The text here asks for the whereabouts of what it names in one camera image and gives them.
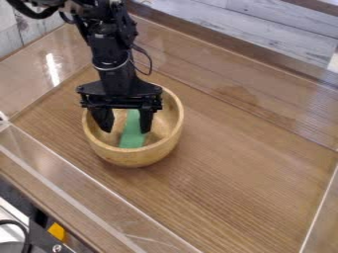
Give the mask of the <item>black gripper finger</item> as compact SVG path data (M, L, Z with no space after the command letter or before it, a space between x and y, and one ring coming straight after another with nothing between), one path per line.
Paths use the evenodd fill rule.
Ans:
M115 122L113 110L105 108L93 108L90 113L101 129L106 132L110 132Z
M153 128L153 120L154 120L154 111L153 110L141 110L141 130L142 133L147 133Z

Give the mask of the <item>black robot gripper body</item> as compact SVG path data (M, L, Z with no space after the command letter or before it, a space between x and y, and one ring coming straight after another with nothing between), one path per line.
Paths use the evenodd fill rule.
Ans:
M153 112L163 108L163 88L139 78L131 62L114 70L101 69L98 73L98 81L77 87L83 108Z

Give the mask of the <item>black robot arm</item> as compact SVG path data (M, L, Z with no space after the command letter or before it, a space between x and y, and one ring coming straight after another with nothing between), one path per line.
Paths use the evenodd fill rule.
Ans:
M99 79L77 87L81 106L90 112L99 128L110 132L117 109L141 113L141 132L153 128L155 113L163 108L163 88L145 81L134 62L139 35L126 0L6 0L24 16L42 20L59 14L77 26L91 48L93 66Z

